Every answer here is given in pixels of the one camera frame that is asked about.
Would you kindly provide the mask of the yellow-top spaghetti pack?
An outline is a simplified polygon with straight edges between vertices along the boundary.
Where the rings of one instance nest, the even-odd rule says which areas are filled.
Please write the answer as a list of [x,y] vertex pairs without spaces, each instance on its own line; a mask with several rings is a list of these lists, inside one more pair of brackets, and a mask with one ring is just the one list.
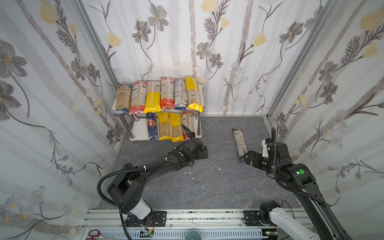
[[202,96],[200,93],[200,85],[198,81],[190,76],[185,76],[187,97],[188,97],[188,109],[196,110],[200,113],[203,112]]

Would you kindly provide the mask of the yellow Pastatime pack front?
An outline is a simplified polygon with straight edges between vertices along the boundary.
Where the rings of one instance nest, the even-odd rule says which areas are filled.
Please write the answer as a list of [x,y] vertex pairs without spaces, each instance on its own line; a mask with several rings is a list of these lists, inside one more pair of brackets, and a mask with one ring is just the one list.
[[170,113],[172,142],[184,141],[184,133],[182,127],[182,115],[178,113]]

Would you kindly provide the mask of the small red-end spaghetti pack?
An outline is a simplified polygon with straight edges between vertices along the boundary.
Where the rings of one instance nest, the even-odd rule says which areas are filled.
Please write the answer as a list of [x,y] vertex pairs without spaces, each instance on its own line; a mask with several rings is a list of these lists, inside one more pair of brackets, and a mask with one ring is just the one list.
[[189,129],[186,131],[183,129],[184,140],[189,139],[189,133],[194,132],[194,115],[192,111],[183,111],[182,112],[182,125]]

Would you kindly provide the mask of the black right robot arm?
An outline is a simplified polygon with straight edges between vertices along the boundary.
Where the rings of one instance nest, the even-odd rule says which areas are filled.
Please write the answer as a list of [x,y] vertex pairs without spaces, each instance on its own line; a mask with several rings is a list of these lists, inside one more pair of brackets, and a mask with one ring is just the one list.
[[275,128],[272,128],[271,137],[265,139],[263,152],[249,151],[245,160],[247,165],[272,175],[281,188],[296,196],[317,230],[317,239],[351,239],[324,199],[309,168],[304,164],[294,164],[287,145],[277,141]]

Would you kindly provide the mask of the blue Barilla spaghetti pack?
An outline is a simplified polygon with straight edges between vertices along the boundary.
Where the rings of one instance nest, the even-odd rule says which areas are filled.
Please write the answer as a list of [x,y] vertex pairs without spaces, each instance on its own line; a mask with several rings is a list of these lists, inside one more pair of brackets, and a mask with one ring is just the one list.
[[146,113],[147,128],[150,141],[158,140],[157,121],[155,113]]

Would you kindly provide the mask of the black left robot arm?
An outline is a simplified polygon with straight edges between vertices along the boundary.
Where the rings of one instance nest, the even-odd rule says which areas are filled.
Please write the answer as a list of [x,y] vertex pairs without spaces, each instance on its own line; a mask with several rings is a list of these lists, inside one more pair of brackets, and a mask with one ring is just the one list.
[[97,183],[97,192],[105,202],[117,207],[120,215],[133,215],[141,226],[155,218],[154,210],[142,199],[147,183],[165,174],[192,166],[196,160],[208,158],[208,148],[186,126],[189,139],[166,153],[163,158],[146,165],[126,164],[120,171],[109,173]]

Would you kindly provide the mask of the yellow pastatime pack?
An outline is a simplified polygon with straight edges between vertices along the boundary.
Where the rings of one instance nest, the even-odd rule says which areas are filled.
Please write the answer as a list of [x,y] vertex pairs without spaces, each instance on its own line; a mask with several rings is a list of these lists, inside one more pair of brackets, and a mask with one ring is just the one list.
[[170,113],[172,142],[184,141],[184,133],[182,127],[182,115],[178,113]]
[[158,128],[159,128],[159,140],[171,140],[171,127],[170,127],[170,117],[169,112],[158,113]]

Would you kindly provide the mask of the clear blue-end spaghetti pack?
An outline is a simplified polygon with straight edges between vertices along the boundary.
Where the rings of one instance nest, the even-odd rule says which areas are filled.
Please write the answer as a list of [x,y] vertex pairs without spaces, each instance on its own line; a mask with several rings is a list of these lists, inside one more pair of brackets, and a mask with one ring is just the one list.
[[243,163],[246,161],[245,159],[245,154],[248,152],[246,143],[245,143],[245,138],[243,134],[242,129],[233,129],[233,134],[236,142],[236,147],[239,155],[239,162]]

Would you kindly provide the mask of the yellow-end spaghetti pack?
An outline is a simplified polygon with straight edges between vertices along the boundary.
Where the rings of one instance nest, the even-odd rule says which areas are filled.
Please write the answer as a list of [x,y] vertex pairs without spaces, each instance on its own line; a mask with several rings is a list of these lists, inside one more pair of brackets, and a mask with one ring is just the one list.
[[161,82],[150,81],[147,83],[147,99],[144,113],[158,113],[161,110]]

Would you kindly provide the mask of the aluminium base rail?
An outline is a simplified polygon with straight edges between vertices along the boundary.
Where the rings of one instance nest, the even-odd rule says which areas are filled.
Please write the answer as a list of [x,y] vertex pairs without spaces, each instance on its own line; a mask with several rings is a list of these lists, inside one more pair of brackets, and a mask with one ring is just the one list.
[[101,240],[319,240],[303,209],[160,210],[143,227],[117,210],[89,210],[81,226],[86,239],[91,230]]

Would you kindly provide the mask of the dark blue-top spaghetti pack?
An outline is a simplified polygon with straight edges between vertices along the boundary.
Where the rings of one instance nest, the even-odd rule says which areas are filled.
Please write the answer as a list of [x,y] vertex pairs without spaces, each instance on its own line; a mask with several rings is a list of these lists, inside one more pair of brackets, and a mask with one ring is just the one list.
[[115,103],[115,116],[124,116],[130,113],[132,84],[121,84],[117,90]]

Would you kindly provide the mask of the blue clear label spaghetti pack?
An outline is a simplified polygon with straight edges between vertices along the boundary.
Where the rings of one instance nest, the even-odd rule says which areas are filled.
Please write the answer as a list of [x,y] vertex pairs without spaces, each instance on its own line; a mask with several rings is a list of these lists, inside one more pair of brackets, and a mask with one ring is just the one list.
[[184,111],[188,107],[187,88],[184,79],[175,79],[174,96],[175,96],[175,110]]

